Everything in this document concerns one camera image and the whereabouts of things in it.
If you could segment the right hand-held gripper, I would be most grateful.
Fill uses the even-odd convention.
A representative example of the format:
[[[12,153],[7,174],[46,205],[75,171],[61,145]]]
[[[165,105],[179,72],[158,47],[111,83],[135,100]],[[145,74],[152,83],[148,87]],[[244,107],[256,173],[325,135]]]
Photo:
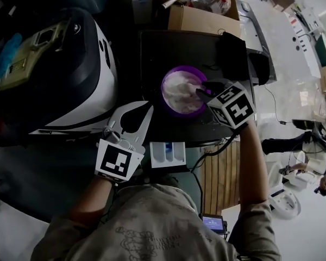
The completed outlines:
[[[254,117],[256,109],[252,98],[241,83],[236,82],[227,88],[227,79],[216,78],[206,80],[202,85],[211,92],[221,92],[215,97],[196,89],[196,95],[207,104],[219,123],[236,130]]]

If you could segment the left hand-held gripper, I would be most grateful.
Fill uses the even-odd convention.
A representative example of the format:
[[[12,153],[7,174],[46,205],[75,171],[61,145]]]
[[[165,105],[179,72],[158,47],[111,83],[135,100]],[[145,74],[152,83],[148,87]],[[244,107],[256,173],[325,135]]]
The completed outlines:
[[[148,101],[131,102],[117,108],[99,140],[95,175],[113,183],[131,179],[140,165],[154,107]]]

